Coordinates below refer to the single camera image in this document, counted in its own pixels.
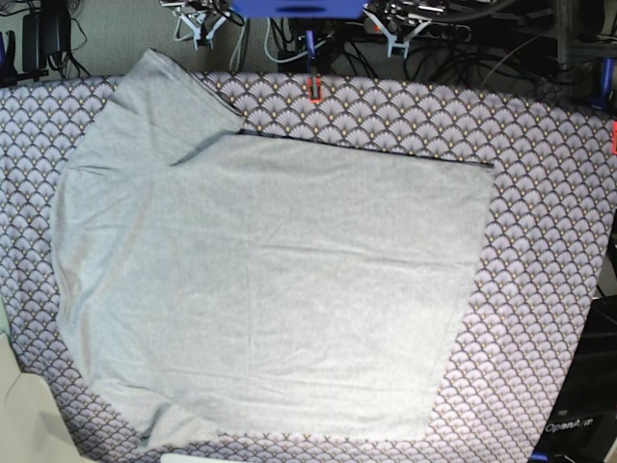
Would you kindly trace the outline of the red right edge clamp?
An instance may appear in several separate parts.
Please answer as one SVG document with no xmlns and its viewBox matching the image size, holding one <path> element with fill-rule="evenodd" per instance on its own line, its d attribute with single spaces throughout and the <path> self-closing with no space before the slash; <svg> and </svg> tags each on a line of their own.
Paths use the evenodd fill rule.
<svg viewBox="0 0 617 463">
<path fill-rule="evenodd" d="M 611 153 L 617 154 L 617 122 L 613 121 L 611 131 Z"/>
</svg>

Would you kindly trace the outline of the black OpenArm box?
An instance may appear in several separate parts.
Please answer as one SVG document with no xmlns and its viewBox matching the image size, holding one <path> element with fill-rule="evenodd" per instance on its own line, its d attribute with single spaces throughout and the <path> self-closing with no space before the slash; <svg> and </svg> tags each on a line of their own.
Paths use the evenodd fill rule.
<svg viewBox="0 0 617 463">
<path fill-rule="evenodd" d="M 531 462 L 605 462 L 616 449 L 616 298 L 593 301 Z"/>
</svg>

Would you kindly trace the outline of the white object bottom left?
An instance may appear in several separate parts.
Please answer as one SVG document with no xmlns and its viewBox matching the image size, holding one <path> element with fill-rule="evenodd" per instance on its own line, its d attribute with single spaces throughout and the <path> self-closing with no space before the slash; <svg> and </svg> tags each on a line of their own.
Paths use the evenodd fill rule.
<svg viewBox="0 0 617 463">
<path fill-rule="evenodd" d="M 5 313 L 1 313 L 1 460 L 82 460 L 45 380 L 20 370 Z"/>
</svg>

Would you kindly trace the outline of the black power strip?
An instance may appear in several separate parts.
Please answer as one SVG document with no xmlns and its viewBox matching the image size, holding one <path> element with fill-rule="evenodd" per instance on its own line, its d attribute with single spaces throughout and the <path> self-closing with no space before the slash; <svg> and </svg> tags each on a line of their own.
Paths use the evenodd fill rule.
<svg viewBox="0 0 617 463">
<path fill-rule="evenodd" d="M 471 39 L 470 27 L 455 24 L 431 23 L 420 34 L 431 40 L 468 42 Z"/>
</svg>

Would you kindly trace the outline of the light grey T-shirt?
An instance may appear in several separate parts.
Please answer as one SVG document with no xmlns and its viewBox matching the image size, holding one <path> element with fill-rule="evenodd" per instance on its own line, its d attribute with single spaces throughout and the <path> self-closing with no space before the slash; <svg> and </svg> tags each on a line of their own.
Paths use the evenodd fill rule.
<svg viewBox="0 0 617 463">
<path fill-rule="evenodd" d="M 63 168 L 56 323 L 147 449 L 427 433 L 492 168 L 249 135 L 155 51 Z"/>
</svg>

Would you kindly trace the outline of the fan-patterned purple table cloth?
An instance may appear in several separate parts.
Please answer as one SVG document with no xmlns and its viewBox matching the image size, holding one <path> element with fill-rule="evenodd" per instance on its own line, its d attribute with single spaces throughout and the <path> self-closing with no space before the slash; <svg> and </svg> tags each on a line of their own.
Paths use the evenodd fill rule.
<svg viewBox="0 0 617 463">
<path fill-rule="evenodd" d="M 513 95 L 330 77 L 207 73 L 247 130 L 495 168 L 480 267 L 427 434 L 366 442 L 223 436 L 185 454 L 254 462 L 524 462 L 573 360 L 616 209 L 611 119 Z M 49 385 L 78 451 L 156 462 L 81 381 L 58 333 L 49 205 L 67 158 L 118 86 L 112 77 L 1 93 L 1 297 L 20 366 Z"/>
</svg>

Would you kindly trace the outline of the black power adapter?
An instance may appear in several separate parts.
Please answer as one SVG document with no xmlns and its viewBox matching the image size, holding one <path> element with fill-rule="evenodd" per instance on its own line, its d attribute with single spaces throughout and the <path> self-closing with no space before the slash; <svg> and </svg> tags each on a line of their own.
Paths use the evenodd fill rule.
<svg viewBox="0 0 617 463">
<path fill-rule="evenodd" d="M 70 13 L 67 1 L 40 1 L 22 18 L 22 68 L 59 73 L 70 55 Z"/>
</svg>

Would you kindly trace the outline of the blue overhead mount plate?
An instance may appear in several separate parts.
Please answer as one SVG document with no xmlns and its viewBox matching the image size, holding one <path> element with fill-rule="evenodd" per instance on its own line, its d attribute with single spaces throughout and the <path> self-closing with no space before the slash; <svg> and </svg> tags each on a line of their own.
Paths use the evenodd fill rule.
<svg viewBox="0 0 617 463">
<path fill-rule="evenodd" d="M 235 0 L 233 9 L 248 18 L 355 18 L 363 0 Z"/>
</svg>

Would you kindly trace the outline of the red centre table clamp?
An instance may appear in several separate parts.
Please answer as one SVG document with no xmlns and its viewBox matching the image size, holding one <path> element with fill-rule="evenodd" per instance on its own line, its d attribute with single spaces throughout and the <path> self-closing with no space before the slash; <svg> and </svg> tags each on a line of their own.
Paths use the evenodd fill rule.
<svg viewBox="0 0 617 463">
<path fill-rule="evenodd" d="M 319 76 L 312 76 L 308 79 L 308 100 L 312 103 L 319 103 L 322 101 L 322 86 Z"/>
</svg>

